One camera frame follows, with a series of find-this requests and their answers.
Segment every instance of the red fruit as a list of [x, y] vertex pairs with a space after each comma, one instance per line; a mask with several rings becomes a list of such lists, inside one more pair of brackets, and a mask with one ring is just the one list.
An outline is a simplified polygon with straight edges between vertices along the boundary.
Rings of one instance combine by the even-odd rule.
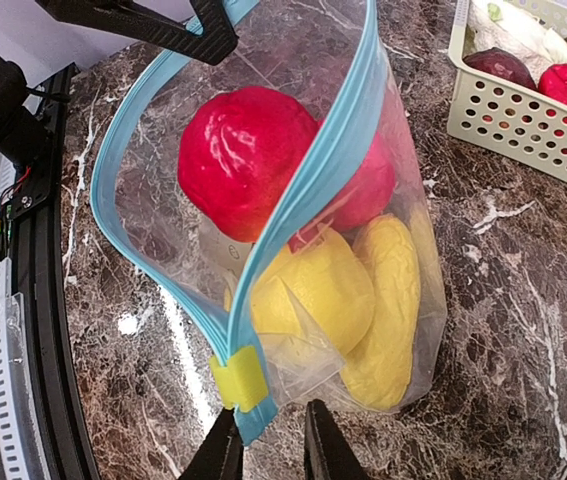
[[383, 212], [396, 187], [390, 156], [383, 138], [375, 135], [359, 169], [325, 208], [326, 212], [334, 211], [332, 228], [346, 232]]
[[317, 132], [303, 105], [276, 90], [218, 95], [183, 132], [179, 184], [219, 230], [255, 242]]

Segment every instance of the toy fruit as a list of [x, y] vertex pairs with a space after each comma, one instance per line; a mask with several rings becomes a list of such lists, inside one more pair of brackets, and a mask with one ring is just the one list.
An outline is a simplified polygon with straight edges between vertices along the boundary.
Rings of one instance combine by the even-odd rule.
[[376, 309], [363, 340], [345, 355], [341, 378], [363, 406], [388, 410], [400, 403], [411, 380], [421, 294], [418, 258], [410, 232], [393, 215], [365, 226], [353, 250], [372, 278]]
[[255, 242], [318, 124], [294, 98], [263, 87], [214, 97], [183, 131], [183, 192], [228, 237]]
[[332, 228], [346, 232], [383, 213], [396, 187], [391, 155], [383, 138], [375, 135], [363, 163], [325, 211], [334, 211]]
[[283, 247], [254, 285], [250, 303], [257, 333], [306, 339], [312, 324], [302, 321], [304, 310], [345, 355], [365, 336], [375, 301], [365, 267], [328, 228], [296, 254]]

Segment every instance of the plastic bag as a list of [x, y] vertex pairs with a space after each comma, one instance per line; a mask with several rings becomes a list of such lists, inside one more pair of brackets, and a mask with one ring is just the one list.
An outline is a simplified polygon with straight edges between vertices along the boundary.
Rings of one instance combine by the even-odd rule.
[[[148, 67], [104, 139], [91, 200], [108, 239], [205, 334], [224, 404], [236, 407], [249, 444], [291, 401], [320, 396], [332, 408], [392, 411], [422, 396], [446, 311], [418, 161], [374, 2], [237, 0], [226, 10], [238, 24], [235, 53], [218, 67], [163, 53]], [[205, 144], [228, 177], [239, 168], [232, 162], [253, 165], [254, 141], [285, 147], [298, 160], [291, 171], [279, 162], [277, 174], [290, 176], [283, 182], [267, 169], [269, 177], [245, 177], [269, 179], [259, 185], [263, 201], [248, 205], [250, 215], [261, 209], [265, 225], [253, 221], [256, 214], [235, 221], [237, 210], [226, 212], [222, 202], [207, 209], [212, 196], [240, 195], [236, 182], [213, 175], [215, 183], [197, 187], [192, 172], [203, 179], [209, 170], [181, 176], [183, 160], [177, 165], [196, 112], [220, 93], [252, 86], [293, 97], [320, 122], [298, 158], [273, 141], [275, 132], [242, 137], [248, 153], [229, 160], [219, 153], [230, 152], [227, 145]], [[227, 132], [238, 141], [240, 132]], [[291, 124], [289, 132], [291, 141], [305, 135]], [[198, 165], [196, 154], [187, 158]], [[273, 210], [263, 216], [272, 195]]]

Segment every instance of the basket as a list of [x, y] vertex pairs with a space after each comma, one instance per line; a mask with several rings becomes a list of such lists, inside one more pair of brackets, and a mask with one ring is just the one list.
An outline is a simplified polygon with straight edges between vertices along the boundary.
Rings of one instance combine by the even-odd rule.
[[[458, 0], [450, 40], [458, 75], [448, 133], [567, 182], [567, 106], [463, 62], [470, 1]], [[546, 0], [506, 1], [567, 37], [567, 8]]]

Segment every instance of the marble countertop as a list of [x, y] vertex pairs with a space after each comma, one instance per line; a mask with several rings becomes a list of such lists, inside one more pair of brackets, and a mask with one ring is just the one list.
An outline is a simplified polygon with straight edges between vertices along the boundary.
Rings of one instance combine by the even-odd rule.
[[[381, 0], [421, 161], [449, 319], [432, 391], [400, 414], [337, 413], [375, 479], [567, 480], [567, 185], [450, 138], [452, 0]], [[63, 265], [74, 363], [105, 480], [173, 480], [221, 405], [209, 349], [177, 305], [97, 228], [89, 181], [123, 96], [158, 49], [74, 80]], [[246, 478], [300, 479], [303, 406], [246, 453]]]

